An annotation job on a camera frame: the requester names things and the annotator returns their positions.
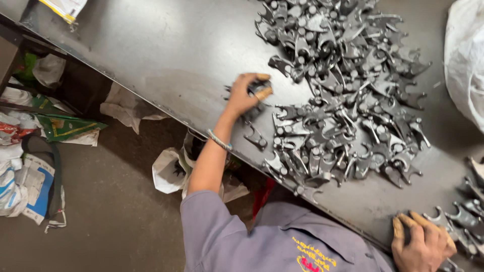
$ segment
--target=hand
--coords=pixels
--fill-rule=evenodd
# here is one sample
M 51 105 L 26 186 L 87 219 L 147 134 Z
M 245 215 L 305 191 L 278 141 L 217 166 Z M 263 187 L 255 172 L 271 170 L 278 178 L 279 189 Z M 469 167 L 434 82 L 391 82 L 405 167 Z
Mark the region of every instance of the hand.
M 393 219 L 394 239 L 392 252 L 400 272 L 435 272 L 441 263 L 457 250 L 443 227 L 437 227 L 420 215 L 399 214 Z M 411 240 L 407 246 L 402 222 L 410 227 Z
M 228 100 L 225 108 L 225 113 L 233 116 L 234 118 L 238 118 L 240 115 L 244 114 L 244 112 L 257 105 L 260 97 L 257 95 L 250 97 L 247 94 L 247 87 L 256 79 L 265 81 L 269 80 L 270 78 L 271 76 L 266 74 L 247 73 L 239 75 L 237 80 L 235 80 L 234 84 L 232 85 L 230 99 Z

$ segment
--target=pile of metal parts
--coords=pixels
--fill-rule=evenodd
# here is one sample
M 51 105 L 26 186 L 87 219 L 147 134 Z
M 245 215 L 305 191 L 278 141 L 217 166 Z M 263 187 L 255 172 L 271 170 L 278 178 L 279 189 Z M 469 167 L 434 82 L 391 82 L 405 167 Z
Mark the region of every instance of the pile of metal parts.
M 275 158 L 262 165 L 276 180 L 290 175 L 304 190 L 365 179 L 373 170 L 402 188 L 401 181 L 422 175 L 411 162 L 430 143 L 422 120 L 402 105 L 423 110 L 426 94 L 406 87 L 431 63 L 420 63 L 419 50 L 402 44 L 407 34 L 395 26 L 402 18 L 377 13 L 376 3 L 262 0 L 266 12 L 256 33 L 287 58 L 273 56 L 269 66 L 294 82 L 305 78 L 314 95 L 306 105 L 277 106 Z M 267 141 L 253 129 L 251 142 L 264 149 Z M 367 151 L 354 151 L 357 143 Z
M 450 214 L 436 207 L 437 217 L 424 217 L 437 226 L 444 226 L 458 246 L 460 252 L 468 258 L 484 263 L 484 165 L 470 158 L 469 162 L 475 172 L 476 182 L 465 177 L 463 191 L 470 193 L 471 199 L 463 202 L 454 202 L 457 214 Z M 445 262 L 441 268 L 446 272 L 460 272 L 454 265 Z

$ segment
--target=metal bangle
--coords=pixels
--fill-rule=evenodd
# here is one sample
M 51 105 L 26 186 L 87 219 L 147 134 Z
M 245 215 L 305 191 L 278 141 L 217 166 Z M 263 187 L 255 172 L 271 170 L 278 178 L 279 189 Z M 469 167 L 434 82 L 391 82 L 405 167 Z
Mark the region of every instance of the metal bangle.
M 223 148 L 227 151 L 232 151 L 232 149 L 233 149 L 232 145 L 231 144 L 225 144 L 224 142 L 222 142 L 219 138 L 217 138 L 217 136 L 215 136 L 215 134 L 213 134 L 213 130 L 209 129 L 208 133 L 209 133 L 210 138 L 212 138 L 212 140 L 214 142 L 216 142 L 221 148 Z

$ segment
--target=steel table top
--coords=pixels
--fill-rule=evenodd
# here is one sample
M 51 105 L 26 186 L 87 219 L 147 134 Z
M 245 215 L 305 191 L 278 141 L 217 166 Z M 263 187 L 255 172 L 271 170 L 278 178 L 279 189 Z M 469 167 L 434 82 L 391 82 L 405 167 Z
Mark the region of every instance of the steel table top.
M 396 188 L 371 174 L 364 181 L 323 186 L 319 208 L 387 247 L 391 217 L 412 209 L 435 215 L 434 206 L 454 212 L 456 191 L 466 173 L 464 158 L 484 154 L 484 137 L 455 108 L 445 87 L 443 46 L 447 10 L 453 0 L 382 0 L 377 8 L 399 14 L 399 28 L 410 36 L 403 42 L 422 49 L 423 61 L 434 65 L 417 77 L 412 92 L 426 92 L 423 130 L 432 149 L 414 160 L 424 177 L 412 186 Z M 270 105 L 305 104 L 311 97 L 306 82 L 295 84 L 267 65 L 278 49 L 256 36 L 254 20 L 263 7 L 257 0 L 103 0 L 88 1 L 71 32 L 68 24 L 42 4 L 29 6 L 20 19 L 0 5 L 0 13 L 51 41 L 99 72 L 119 82 L 188 127 L 206 134 L 222 112 L 230 85 L 239 73 L 272 75 Z M 254 126 L 272 140 L 272 109 Z M 272 159 L 272 149 L 260 152 L 243 138 L 251 133 L 239 122 L 233 133 L 235 154 L 258 167 Z M 294 184 L 288 181 L 286 186 Z

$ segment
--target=shirt sleeve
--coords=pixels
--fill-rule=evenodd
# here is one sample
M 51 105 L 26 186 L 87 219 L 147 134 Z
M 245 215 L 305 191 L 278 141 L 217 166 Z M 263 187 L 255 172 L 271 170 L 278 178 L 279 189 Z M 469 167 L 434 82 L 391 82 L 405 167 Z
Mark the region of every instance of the shirt sleeve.
M 187 196 L 180 206 L 185 246 L 185 271 L 192 271 L 223 237 L 247 231 L 238 216 L 232 216 L 218 194 L 210 190 Z

